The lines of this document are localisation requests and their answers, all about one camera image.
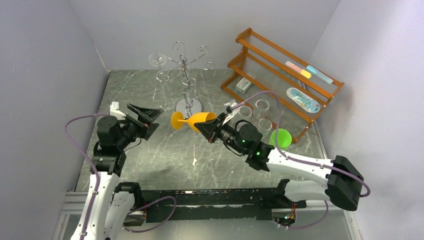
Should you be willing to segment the orange plastic goblet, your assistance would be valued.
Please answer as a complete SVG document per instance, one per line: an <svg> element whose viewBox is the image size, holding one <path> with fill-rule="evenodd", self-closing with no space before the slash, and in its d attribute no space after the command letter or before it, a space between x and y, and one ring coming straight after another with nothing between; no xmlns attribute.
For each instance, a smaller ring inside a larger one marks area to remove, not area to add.
<svg viewBox="0 0 424 240"><path fill-rule="evenodd" d="M192 130L199 132L194 124L199 122L206 122L208 113L211 112L198 112L189 118L184 118L181 112L176 111L171 116L170 124L175 130L179 130L183 127L184 124L188 124Z"/></svg>

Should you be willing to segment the clear wine glass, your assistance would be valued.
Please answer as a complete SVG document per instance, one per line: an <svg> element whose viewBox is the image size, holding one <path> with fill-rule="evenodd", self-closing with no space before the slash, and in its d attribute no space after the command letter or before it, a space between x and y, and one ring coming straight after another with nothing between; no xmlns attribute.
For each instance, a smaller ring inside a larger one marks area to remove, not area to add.
<svg viewBox="0 0 424 240"><path fill-rule="evenodd" d="M153 67L161 68L161 66L166 64L167 59L168 57L162 53L152 53L148 58L148 62Z"/></svg>

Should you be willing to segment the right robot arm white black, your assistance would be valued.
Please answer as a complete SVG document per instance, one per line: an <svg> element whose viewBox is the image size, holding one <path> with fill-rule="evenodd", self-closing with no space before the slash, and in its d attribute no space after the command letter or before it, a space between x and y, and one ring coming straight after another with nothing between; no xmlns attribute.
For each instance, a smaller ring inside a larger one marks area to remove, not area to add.
<svg viewBox="0 0 424 240"><path fill-rule="evenodd" d="M304 177L304 181L283 179L275 189L275 202L288 207L299 201L329 201L346 211L356 211L364 177L344 156L335 159L313 158L278 150L262 141L263 135L249 121L241 120L241 127L232 127L224 113L207 113L192 125L209 143L221 142L236 155L246 156L246 163L257 171L285 172Z"/></svg>

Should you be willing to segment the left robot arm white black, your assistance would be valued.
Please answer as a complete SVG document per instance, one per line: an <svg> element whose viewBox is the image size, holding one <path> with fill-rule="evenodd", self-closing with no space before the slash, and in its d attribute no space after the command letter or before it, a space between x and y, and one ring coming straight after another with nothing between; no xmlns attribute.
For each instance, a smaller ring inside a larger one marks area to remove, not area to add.
<svg viewBox="0 0 424 240"><path fill-rule="evenodd" d="M125 149L136 139L148 140L159 127L155 121L164 111L129 103L129 114L118 106L118 102L112 102L109 113L93 114L99 117L98 141L93 157L83 154L90 165L89 190L73 240L114 240L130 210L143 205L139 183L120 180L127 158Z"/></svg>

